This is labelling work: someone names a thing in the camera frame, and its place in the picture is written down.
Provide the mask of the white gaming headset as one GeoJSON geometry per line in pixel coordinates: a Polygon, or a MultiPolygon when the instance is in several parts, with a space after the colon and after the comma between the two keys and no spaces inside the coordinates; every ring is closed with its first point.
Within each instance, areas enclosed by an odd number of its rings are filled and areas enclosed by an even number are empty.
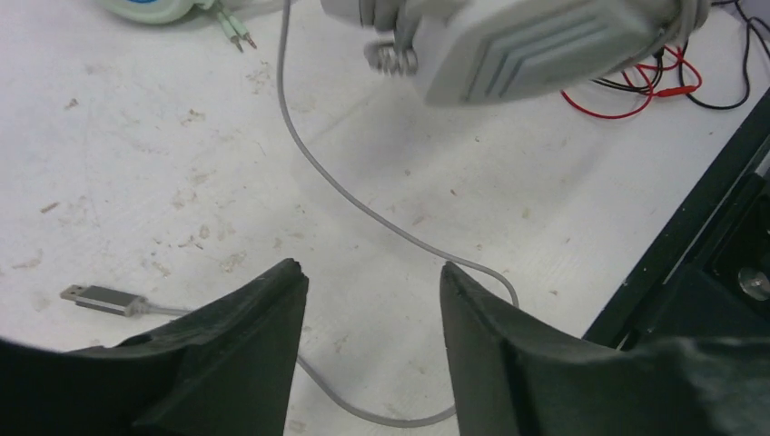
{"type": "MultiPolygon", "coordinates": [[[[366,45],[373,69],[416,77],[429,104],[497,104],[561,91],[581,80],[621,72],[668,45],[682,45],[705,22],[711,1],[405,1],[394,40],[366,45]]],[[[318,162],[297,132],[284,89],[291,1],[283,1],[277,93],[293,141],[317,173],[350,204],[421,250],[499,281],[518,307],[512,283],[500,272],[424,243],[388,221],[318,162]]],[[[346,402],[298,354],[297,363],[348,414],[381,426],[412,429],[456,414],[445,411],[412,420],[373,414],[346,402]]]]}

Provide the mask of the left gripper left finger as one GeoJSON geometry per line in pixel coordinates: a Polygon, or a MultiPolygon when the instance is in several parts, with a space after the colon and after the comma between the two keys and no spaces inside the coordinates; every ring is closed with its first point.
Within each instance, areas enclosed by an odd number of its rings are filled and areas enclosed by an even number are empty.
{"type": "Polygon", "coordinates": [[[118,345],[2,341],[4,435],[280,435],[309,280],[285,259],[118,345]]]}

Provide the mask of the mint green headphones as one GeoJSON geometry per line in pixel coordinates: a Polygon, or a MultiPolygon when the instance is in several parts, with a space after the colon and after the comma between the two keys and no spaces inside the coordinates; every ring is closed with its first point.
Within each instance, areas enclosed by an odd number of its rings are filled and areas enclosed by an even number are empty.
{"type": "Polygon", "coordinates": [[[106,11],[140,25],[169,25],[180,22],[193,11],[211,16],[226,38],[242,53],[242,42],[253,49],[257,44],[244,22],[223,2],[215,0],[101,0],[106,11]]]}

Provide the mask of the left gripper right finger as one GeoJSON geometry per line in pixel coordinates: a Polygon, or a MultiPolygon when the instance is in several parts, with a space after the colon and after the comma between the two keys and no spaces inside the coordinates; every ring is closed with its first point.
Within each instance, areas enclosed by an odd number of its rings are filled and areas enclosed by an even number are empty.
{"type": "Polygon", "coordinates": [[[769,341],[674,337],[622,352],[568,335],[443,266],[463,435],[766,435],[769,341]]]}

